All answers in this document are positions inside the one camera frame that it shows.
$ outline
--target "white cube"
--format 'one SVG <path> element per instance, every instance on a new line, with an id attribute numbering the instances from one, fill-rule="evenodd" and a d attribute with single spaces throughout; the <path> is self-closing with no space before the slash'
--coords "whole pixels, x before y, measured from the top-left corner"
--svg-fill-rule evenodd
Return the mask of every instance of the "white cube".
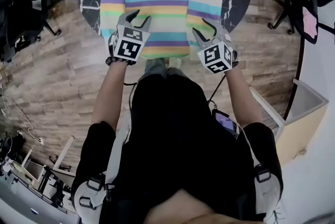
<path id="1" fill-rule="evenodd" d="M 223 41 L 198 52 L 202 65 L 213 73 L 232 69 L 232 49 Z"/>
<path id="2" fill-rule="evenodd" d="M 137 61 L 150 33 L 137 28 L 118 25 L 109 45 L 113 45 L 113 54 L 117 58 Z"/>

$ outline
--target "black plastic buckle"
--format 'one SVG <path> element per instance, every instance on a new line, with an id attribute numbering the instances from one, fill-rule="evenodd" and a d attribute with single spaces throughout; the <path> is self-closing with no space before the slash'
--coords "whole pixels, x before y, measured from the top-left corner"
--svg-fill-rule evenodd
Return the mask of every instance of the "black plastic buckle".
<path id="1" fill-rule="evenodd" d="M 83 196 L 80 197 L 80 199 L 79 199 L 79 205 L 82 206 L 82 207 L 93 209 L 93 210 L 96 209 L 96 207 L 93 207 L 93 205 L 91 203 L 91 199 L 88 198 L 88 197 L 83 197 Z"/>
<path id="2" fill-rule="evenodd" d="M 256 178 L 259 183 L 268 181 L 271 178 L 270 170 L 263 164 L 258 164 L 255 166 Z"/>
<path id="3" fill-rule="evenodd" d="M 111 183 L 105 184 L 105 191 L 106 191 L 106 201 L 109 203 L 111 202 L 111 197 L 114 192 L 115 186 L 112 185 Z"/>
<path id="4" fill-rule="evenodd" d="M 98 176 L 92 176 L 90 179 L 86 182 L 86 185 L 90 188 L 93 189 L 94 191 L 99 192 L 102 187 L 104 186 L 105 183 L 105 175 L 100 174 Z"/>

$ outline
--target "skin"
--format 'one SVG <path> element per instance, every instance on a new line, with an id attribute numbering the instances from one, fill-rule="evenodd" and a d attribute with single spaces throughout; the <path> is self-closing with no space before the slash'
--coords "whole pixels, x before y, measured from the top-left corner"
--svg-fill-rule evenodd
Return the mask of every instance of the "skin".
<path id="1" fill-rule="evenodd" d="M 116 130 L 121 111 L 126 62 L 110 65 L 94 105 L 92 123 L 105 121 Z M 237 122 L 243 128 L 253 122 L 262 122 L 259 105 L 253 98 L 238 66 L 226 72 L 232 107 Z M 206 204 L 180 189 L 170 199 L 152 208 L 145 224 L 256 224 L 215 214 Z"/>

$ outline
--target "sweater sleeve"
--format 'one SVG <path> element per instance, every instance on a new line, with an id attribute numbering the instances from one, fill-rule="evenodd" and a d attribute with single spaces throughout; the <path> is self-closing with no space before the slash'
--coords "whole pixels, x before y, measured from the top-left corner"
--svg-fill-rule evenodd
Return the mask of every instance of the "sweater sleeve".
<path id="1" fill-rule="evenodd" d="M 210 18 L 220 22 L 221 7 L 222 0 L 188 0 L 186 33 L 191 60 L 198 60 L 197 52 L 200 50 L 192 33 L 192 28 L 201 31 L 207 39 L 213 37 L 213 29 L 205 24 L 202 18 Z"/>
<path id="2" fill-rule="evenodd" d="M 100 1 L 100 30 L 105 42 L 113 34 L 119 16 L 125 12 L 125 0 Z"/>

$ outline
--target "gray pants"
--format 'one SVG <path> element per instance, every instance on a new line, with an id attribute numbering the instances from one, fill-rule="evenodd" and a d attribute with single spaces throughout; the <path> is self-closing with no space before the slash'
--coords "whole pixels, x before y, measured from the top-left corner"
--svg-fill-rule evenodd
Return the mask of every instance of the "gray pants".
<path id="1" fill-rule="evenodd" d="M 187 76 L 180 69 L 177 68 L 166 69 L 163 58 L 147 60 L 144 75 L 140 78 L 140 80 L 144 79 L 145 77 L 148 77 L 149 75 L 154 74 L 160 74 L 163 76 L 164 79 L 166 79 L 168 75 L 174 75 L 174 74 L 187 78 Z"/>

